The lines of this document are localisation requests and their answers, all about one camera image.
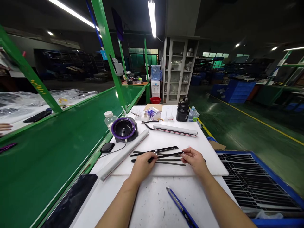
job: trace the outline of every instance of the black water bottle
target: black water bottle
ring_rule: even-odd
[[[184,97],[182,101],[179,101],[177,106],[177,114],[176,120],[177,121],[187,121],[189,116],[189,99],[188,97]]]

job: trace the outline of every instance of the hand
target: hand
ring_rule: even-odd
[[[206,175],[211,175],[203,155],[200,152],[192,149],[191,147],[183,149],[183,152],[185,153],[180,155],[182,157],[181,161],[183,163],[190,164],[194,173],[198,177],[203,178]]]
[[[157,161],[158,155],[153,152],[146,152],[142,155],[139,155],[134,163],[130,180],[134,181],[135,184],[140,185],[141,182],[149,175],[152,168]]]
[[[10,123],[0,123],[0,131],[11,130],[13,127]]]

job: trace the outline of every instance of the yellow floor line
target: yellow floor line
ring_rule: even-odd
[[[197,120],[198,120],[199,123],[203,126],[203,129],[207,132],[207,134],[208,134],[210,137],[214,138],[213,135],[210,133],[210,131],[208,131],[208,129],[206,128],[206,126],[203,124],[203,122],[201,122],[201,120],[198,119],[198,118],[197,118]]]
[[[216,98],[215,96],[212,96],[212,97],[214,97],[215,99],[217,99],[217,100],[219,100],[219,101],[221,101],[221,102],[223,102],[223,103],[225,103],[225,104],[229,105],[230,107],[233,107],[234,109],[236,109],[236,110],[240,111],[241,113],[244,113],[245,115],[247,115],[247,116],[251,117],[252,119],[255,119],[256,121],[258,121],[258,122],[260,122],[260,123],[262,123],[262,124],[266,125],[267,127],[270,127],[271,129],[273,129],[273,130],[275,130],[275,131],[277,131],[277,132],[281,133],[282,135],[284,135],[284,136],[286,136],[286,137],[288,137],[288,138],[292,139],[293,141],[295,141],[295,142],[297,142],[297,143],[301,144],[302,146],[304,146],[304,143],[303,143],[303,142],[301,142],[301,141],[299,141],[299,140],[297,140],[297,139],[295,139],[295,138],[293,138],[293,137],[291,137],[291,136],[289,136],[289,135],[285,134],[284,132],[282,132],[282,131],[280,131],[280,130],[278,130],[278,129],[276,129],[276,128],[272,127],[272,126],[270,126],[270,125],[269,125],[269,124],[267,124],[267,123],[264,123],[263,121],[261,121],[261,120],[259,120],[259,119],[255,118],[255,117],[253,117],[253,116],[251,116],[251,115],[247,114],[246,112],[243,112],[242,110],[239,110],[238,108],[236,108],[236,107],[234,107],[234,106],[232,106],[232,105],[230,105],[230,104],[228,104],[228,103],[226,103],[226,102],[224,102],[224,101],[222,101],[222,100],[220,100],[220,99]]]

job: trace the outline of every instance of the ceiling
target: ceiling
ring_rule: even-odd
[[[303,1],[201,0],[195,35],[260,47],[303,41]]]
[[[91,20],[85,0],[60,0],[74,11]],[[126,30],[151,32],[147,1],[103,0],[109,29],[115,29],[111,7],[121,16]],[[166,1],[155,0],[157,33],[164,35]],[[10,0],[1,3],[0,24],[26,32],[95,30],[47,0]]]
[[[61,1],[91,21],[85,0]],[[304,2],[301,0],[154,1],[157,36],[160,38],[164,37],[165,24],[166,31],[171,29],[181,33],[184,29],[182,34],[200,36],[219,45],[241,42],[252,47],[288,46],[302,43],[304,36],[304,14],[301,13]],[[151,34],[147,0],[103,0],[103,4],[109,29],[115,29],[111,12],[114,7],[125,30]],[[46,30],[58,31],[61,35],[94,33],[92,27],[48,0],[2,1],[0,24],[44,36]]]

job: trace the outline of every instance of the red bucket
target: red bucket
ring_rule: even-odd
[[[160,104],[161,103],[161,98],[159,97],[151,97],[150,101],[152,102],[152,104]]]

